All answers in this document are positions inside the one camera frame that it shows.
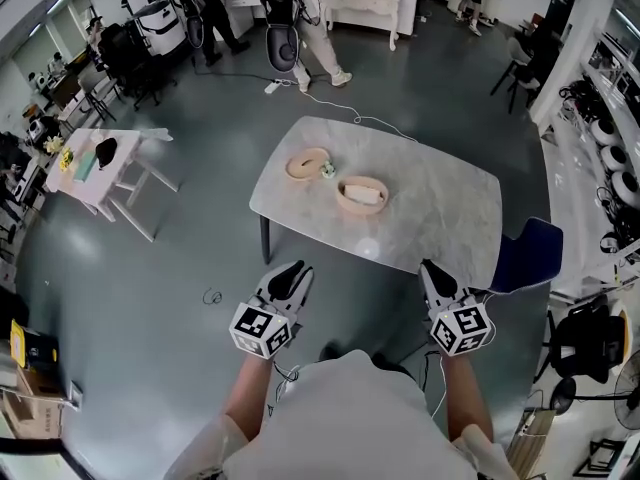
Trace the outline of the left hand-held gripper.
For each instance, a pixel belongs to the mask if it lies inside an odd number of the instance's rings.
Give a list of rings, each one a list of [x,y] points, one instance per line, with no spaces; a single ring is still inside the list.
[[[271,359],[288,346],[314,280],[314,269],[303,268],[304,262],[297,260],[267,272],[249,302],[239,304],[229,325],[238,349]]]

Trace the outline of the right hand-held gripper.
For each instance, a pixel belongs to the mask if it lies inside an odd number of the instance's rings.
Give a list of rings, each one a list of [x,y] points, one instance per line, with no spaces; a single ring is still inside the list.
[[[430,336],[448,357],[468,354],[492,343],[496,326],[485,300],[470,295],[454,302],[458,283],[433,261],[423,260],[418,270],[424,302],[432,322]],[[447,307],[440,302],[454,302]]]

